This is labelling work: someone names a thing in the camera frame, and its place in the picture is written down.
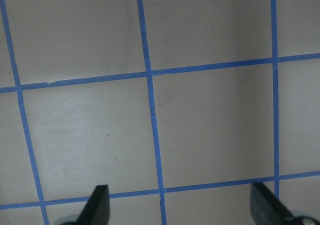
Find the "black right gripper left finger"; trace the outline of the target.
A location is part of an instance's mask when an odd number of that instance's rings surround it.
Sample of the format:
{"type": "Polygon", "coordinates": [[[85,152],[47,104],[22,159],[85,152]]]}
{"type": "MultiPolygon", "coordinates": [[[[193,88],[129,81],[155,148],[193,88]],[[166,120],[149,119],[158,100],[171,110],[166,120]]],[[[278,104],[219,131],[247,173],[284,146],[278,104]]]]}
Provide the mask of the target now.
{"type": "Polygon", "coordinates": [[[77,225],[107,225],[110,220],[108,185],[97,185],[76,220],[77,225]]]}

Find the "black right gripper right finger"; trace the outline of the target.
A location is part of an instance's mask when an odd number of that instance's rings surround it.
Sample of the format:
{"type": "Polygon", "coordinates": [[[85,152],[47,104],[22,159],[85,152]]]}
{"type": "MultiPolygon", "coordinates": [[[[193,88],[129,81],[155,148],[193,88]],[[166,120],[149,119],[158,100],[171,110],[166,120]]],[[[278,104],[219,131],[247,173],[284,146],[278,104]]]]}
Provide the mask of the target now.
{"type": "Polygon", "coordinates": [[[256,225],[289,225],[293,214],[262,182],[250,185],[250,214],[256,225]]]}

